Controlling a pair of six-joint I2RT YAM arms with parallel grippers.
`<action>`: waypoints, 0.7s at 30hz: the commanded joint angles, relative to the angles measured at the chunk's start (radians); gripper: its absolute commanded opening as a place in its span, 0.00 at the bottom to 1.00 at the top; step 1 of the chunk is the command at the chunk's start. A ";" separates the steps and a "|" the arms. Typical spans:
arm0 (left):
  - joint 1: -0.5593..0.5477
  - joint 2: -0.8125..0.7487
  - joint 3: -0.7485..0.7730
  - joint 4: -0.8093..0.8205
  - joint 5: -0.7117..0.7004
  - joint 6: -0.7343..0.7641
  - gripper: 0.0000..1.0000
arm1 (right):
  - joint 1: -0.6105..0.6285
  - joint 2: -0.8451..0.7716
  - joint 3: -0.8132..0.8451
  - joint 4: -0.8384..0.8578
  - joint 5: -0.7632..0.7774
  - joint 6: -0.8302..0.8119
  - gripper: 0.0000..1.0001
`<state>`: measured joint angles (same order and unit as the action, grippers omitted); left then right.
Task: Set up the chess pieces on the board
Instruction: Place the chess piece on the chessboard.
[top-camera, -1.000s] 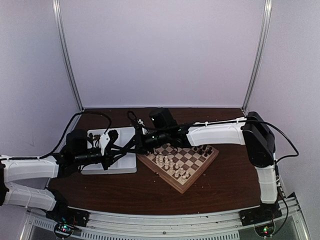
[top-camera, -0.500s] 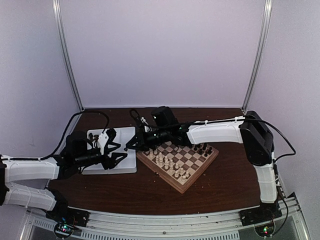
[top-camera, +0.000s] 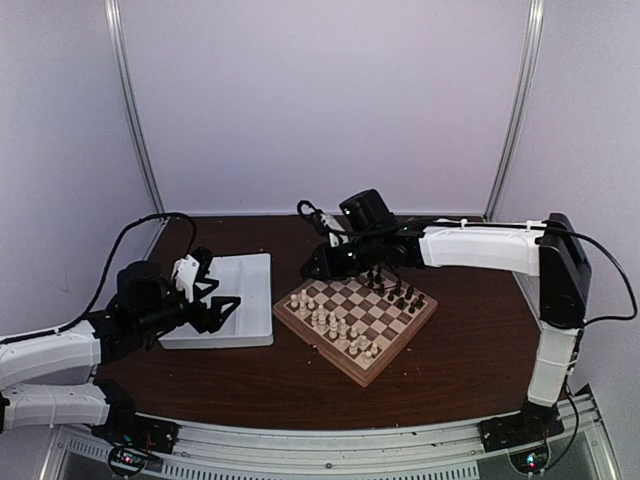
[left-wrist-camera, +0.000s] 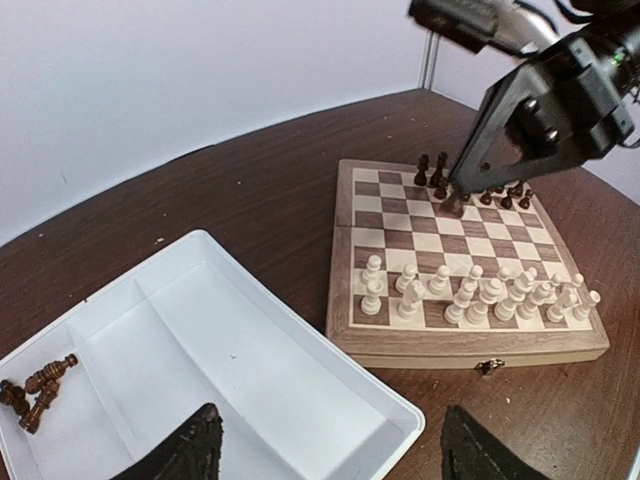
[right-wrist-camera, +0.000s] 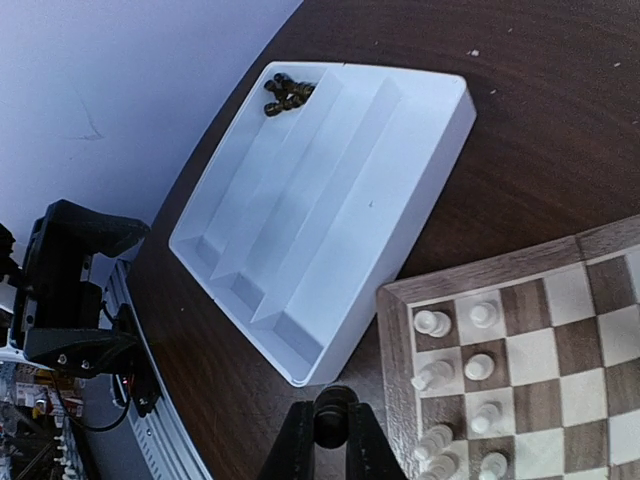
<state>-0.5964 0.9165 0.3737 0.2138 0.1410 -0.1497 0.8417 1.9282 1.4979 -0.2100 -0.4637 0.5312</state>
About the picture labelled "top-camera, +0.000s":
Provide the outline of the wooden chess board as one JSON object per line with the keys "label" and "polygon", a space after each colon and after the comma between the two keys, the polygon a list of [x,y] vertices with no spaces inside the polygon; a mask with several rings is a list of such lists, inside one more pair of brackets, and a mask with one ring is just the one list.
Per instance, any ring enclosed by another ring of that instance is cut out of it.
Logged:
{"label": "wooden chess board", "polygon": [[275,317],[362,387],[407,346],[438,303],[377,268],[346,280],[307,280],[279,300]]}

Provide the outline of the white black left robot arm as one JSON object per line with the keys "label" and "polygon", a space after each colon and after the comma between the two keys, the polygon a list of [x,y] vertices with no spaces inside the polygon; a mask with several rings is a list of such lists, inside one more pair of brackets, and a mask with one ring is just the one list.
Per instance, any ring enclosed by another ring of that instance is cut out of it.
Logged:
{"label": "white black left robot arm", "polygon": [[131,397],[113,382],[35,385],[33,379],[79,367],[106,365],[150,348],[162,336],[190,324],[215,333],[240,306],[238,296],[216,296],[219,283],[192,256],[176,262],[172,276],[137,261],[116,276],[108,305],[50,330],[1,340],[1,428],[85,424],[123,444],[144,433]]}

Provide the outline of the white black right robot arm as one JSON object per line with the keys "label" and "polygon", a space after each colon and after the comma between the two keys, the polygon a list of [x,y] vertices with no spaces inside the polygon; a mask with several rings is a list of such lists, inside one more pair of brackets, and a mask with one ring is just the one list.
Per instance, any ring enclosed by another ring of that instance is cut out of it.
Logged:
{"label": "white black right robot arm", "polygon": [[346,227],[308,200],[297,203],[297,214],[324,238],[303,264],[303,277],[342,280],[382,269],[444,268],[536,280],[540,337],[528,389],[512,423],[519,440],[535,440],[556,417],[585,328],[592,270],[569,219],[554,213],[542,221],[512,224],[400,221],[375,189],[352,195],[339,209]]}

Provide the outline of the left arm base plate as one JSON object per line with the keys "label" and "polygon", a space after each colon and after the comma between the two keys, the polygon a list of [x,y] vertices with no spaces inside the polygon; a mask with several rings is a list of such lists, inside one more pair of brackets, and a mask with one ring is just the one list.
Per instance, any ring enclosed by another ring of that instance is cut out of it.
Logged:
{"label": "left arm base plate", "polygon": [[178,439],[179,426],[171,421],[136,414],[127,422],[92,426],[91,434],[116,446],[171,454]]}

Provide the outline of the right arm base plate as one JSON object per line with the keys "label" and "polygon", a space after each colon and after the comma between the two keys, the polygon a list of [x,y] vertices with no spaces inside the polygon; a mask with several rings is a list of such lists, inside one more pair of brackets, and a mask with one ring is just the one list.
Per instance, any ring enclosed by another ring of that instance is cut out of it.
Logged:
{"label": "right arm base plate", "polygon": [[558,415],[552,416],[551,420],[545,423],[518,412],[483,420],[478,424],[478,430],[484,451],[489,453],[543,443],[549,437],[562,434],[565,428]]}

